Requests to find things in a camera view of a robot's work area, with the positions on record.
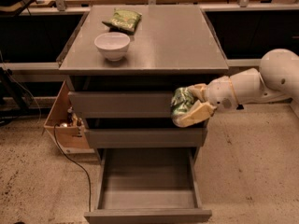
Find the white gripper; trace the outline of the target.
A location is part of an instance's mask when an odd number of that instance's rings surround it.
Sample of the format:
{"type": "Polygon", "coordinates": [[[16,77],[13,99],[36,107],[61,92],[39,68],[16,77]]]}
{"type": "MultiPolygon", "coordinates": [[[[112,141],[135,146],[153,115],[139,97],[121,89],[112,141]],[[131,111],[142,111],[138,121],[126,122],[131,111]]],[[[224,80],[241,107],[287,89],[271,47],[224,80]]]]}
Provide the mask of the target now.
{"type": "Polygon", "coordinates": [[[194,104],[176,105],[172,112],[173,122],[180,128],[192,126],[209,119],[215,110],[236,109],[238,101],[232,81],[229,77],[220,77],[208,85],[199,83],[191,85],[188,90],[200,101],[194,104]]]}

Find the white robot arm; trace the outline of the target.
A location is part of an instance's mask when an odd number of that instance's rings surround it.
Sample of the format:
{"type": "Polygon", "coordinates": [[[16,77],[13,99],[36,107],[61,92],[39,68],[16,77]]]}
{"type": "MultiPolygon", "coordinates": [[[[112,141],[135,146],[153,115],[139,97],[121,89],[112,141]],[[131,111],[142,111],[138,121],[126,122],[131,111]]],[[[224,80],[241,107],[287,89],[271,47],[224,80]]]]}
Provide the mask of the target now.
{"type": "Polygon", "coordinates": [[[287,49],[273,49],[262,57],[258,68],[176,89],[171,118],[185,128],[209,119],[217,110],[288,98],[299,101],[299,56],[287,49]]]}

